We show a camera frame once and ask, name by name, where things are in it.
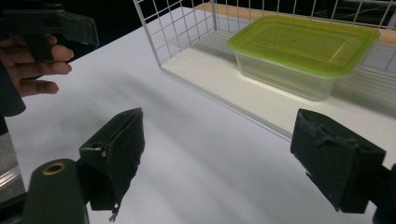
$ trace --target human hand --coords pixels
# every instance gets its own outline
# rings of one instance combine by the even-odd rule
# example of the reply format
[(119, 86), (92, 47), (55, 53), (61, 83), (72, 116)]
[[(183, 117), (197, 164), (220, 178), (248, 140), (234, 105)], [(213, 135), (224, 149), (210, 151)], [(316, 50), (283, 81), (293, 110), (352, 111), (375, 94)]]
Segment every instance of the human hand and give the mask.
[(74, 52), (65, 46), (56, 45), (53, 35), (46, 35), (51, 46), (53, 61), (37, 63), (19, 35), (0, 41), (0, 60), (7, 69), (21, 97), (40, 93), (55, 94), (59, 88), (56, 83), (46, 80), (26, 79), (46, 75), (67, 75), (72, 67), (66, 62), (74, 56)]

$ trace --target plastic container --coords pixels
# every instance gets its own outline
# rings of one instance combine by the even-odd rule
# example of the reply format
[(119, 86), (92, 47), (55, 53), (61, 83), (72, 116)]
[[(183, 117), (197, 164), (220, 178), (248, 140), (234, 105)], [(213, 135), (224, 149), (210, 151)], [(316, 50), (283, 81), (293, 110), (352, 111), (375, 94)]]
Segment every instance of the plastic container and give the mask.
[(319, 101), (379, 38), (376, 29), (282, 16), (262, 17), (229, 41), (240, 72)]

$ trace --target green lid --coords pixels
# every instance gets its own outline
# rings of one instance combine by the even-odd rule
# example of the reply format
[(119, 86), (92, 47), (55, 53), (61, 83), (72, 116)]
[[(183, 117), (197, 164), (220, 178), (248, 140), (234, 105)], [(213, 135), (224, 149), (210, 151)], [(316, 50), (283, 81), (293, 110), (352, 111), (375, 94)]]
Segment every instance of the green lid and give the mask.
[(237, 53), (320, 77), (352, 71), (379, 38), (374, 28), (292, 17), (262, 17), (236, 34)]

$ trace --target clear plastic container with green lid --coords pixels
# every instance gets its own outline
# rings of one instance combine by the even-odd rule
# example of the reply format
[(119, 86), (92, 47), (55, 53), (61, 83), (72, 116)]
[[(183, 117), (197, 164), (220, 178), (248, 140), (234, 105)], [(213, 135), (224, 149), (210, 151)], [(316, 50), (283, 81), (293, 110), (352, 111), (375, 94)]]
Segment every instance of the clear plastic container with green lid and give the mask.
[(242, 74), (310, 100), (324, 100), (379, 38), (374, 28), (262, 17), (229, 41)]

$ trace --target white tabletop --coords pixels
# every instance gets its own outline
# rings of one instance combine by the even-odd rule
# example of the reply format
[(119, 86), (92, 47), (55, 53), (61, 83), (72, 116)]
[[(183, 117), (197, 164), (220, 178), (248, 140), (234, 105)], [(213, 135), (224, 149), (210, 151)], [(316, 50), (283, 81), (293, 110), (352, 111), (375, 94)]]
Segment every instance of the white tabletop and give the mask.
[[(336, 213), (290, 154), (290, 141), (162, 73), (143, 29), (49, 77), (57, 95), (24, 98), (8, 118), (26, 186), (39, 165), (78, 148), (121, 111), (142, 107), (146, 149), (117, 223), (372, 223)], [(90, 213), (108, 223), (110, 212)]]

